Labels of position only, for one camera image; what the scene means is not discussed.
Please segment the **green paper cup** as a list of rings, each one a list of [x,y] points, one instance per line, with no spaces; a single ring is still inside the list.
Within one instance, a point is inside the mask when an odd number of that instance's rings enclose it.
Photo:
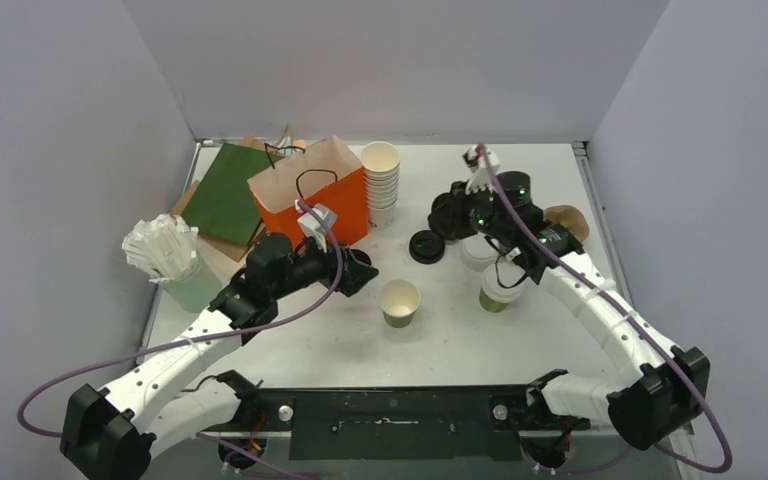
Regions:
[[[419,289],[411,282],[396,279],[387,282],[379,294],[379,307],[385,323],[392,328],[408,326],[421,303]]]
[[[504,311],[509,303],[505,301],[498,301],[489,296],[484,290],[479,293],[479,304],[487,312],[499,313]]]

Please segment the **white plastic lid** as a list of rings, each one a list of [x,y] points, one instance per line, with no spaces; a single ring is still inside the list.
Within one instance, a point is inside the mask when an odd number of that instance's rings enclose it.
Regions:
[[[525,271],[516,265],[493,263],[482,272],[480,291],[510,304],[522,295],[526,279]]]

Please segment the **orange paper bag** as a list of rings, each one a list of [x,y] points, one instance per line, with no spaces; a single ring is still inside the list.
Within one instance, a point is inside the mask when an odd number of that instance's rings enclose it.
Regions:
[[[365,169],[348,145],[329,136],[279,160],[248,180],[266,229],[288,236],[294,246],[303,240],[297,223],[299,199],[322,204],[337,215],[331,227],[337,240],[353,245],[368,234]]]

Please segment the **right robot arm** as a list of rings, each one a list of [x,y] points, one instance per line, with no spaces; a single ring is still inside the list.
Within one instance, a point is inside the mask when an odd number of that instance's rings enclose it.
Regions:
[[[535,383],[528,419],[549,428],[564,416],[610,423],[632,447],[647,450],[702,414],[710,361],[684,350],[646,322],[616,291],[562,224],[533,204],[530,178],[519,171],[498,177],[514,210],[491,190],[468,193],[452,183],[432,202],[428,224],[446,240],[479,236],[520,268],[515,282],[532,280],[559,300],[608,355],[616,386],[557,370]]]

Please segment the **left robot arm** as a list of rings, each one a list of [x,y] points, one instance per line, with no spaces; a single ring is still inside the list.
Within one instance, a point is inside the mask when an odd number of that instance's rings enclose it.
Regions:
[[[241,375],[227,371],[194,392],[186,387],[272,323],[282,298],[315,283],[350,297],[378,274],[368,255],[344,244],[307,237],[293,246],[284,234],[263,236],[170,349],[155,347],[122,377],[71,395],[61,453],[89,479],[138,479],[154,458],[209,427],[251,427],[257,389]]]

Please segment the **loose black lid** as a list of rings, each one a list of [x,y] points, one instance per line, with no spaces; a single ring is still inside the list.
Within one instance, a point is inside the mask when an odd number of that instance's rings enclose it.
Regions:
[[[445,240],[432,230],[420,230],[414,233],[408,242],[410,257],[423,265],[439,262],[446,249]]]

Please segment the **stack of paper cups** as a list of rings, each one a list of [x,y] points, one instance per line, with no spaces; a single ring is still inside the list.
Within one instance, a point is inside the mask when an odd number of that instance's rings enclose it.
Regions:
[[[393,222],[399,196],[400,152],[388,142],[376,141],[361,150],[360,160],[364,167],[369,226],[387,228]]]

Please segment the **stack of pulp cup carriers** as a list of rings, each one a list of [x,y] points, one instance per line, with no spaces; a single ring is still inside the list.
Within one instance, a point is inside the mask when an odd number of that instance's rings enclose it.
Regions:
[[[544,210],[546,222],[566,228],[580,243],[590,236],[590,226],[584,214],[572,205],[556,205]]]

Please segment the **green paper bag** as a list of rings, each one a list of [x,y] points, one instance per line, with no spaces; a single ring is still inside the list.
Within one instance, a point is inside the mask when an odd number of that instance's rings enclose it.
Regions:
[[[223,145],[182,212],[201,234],[247,244],[261,222],[248,181],[275,167],[283,155],[234,144]]]

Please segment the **green cup holder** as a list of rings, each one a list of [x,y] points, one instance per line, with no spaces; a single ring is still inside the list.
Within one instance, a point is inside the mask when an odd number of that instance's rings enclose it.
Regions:
[[[223,288],[220,278],[199,253],[193,265],[177,278],[161,278],[155,283],[189,313],[204,310]]]

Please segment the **white wrapped straws bundle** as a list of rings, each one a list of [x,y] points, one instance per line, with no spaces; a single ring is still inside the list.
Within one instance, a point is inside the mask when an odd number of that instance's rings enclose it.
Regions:
[[[155,284],[183,279],[197,264],[199,229],[182,216],[161,214],[140,220],[124,237],[121,248],[126,262],[148,275]]]

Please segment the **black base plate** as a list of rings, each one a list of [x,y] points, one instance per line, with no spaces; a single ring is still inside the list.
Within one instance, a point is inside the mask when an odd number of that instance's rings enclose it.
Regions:
[[[366,389],[264,388],[210,432],[289,442],[292,460],[518,461],[559,452],[562,433],[603,427],[551,414],[523,385]]]

